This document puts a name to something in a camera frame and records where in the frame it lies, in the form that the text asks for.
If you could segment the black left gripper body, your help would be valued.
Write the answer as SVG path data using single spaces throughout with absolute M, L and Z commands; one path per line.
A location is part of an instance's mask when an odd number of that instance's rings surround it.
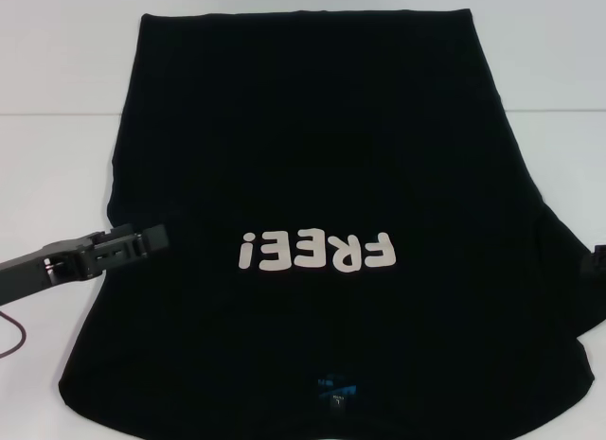
M 42 290 L 84 280 L 80 252 L 92 249 L 93 236 L 61 240 L 1 264 L 1 304 L 18 301 Z

